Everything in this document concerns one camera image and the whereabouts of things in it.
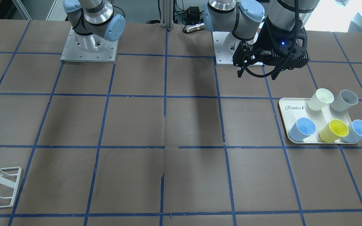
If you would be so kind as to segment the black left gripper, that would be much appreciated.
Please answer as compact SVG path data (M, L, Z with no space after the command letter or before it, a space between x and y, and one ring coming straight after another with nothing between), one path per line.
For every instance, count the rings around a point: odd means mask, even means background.
M293 39L292 30L282 30L276 27L270 19L266 19L254 45L240 42L236 47L233 54L233 65L237 66L238 78L242 77L248 66L258 61L269 66L281 65L287 58L294 41L293 56L287 60L282 68L272 70L272 80L276 80L277 76L288 68L306 66L310 60L307 51L308 36L305 28L302 28L298 31L296 39Z

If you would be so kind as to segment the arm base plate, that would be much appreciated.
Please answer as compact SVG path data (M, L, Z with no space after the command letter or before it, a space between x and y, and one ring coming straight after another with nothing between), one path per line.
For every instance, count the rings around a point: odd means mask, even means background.
M240 40L231 32L212 32L213 47L218 66L233 66L233 54Z
M95 34L82 36L70 28L61 60L65 62L115 63L119 41L109 42Z

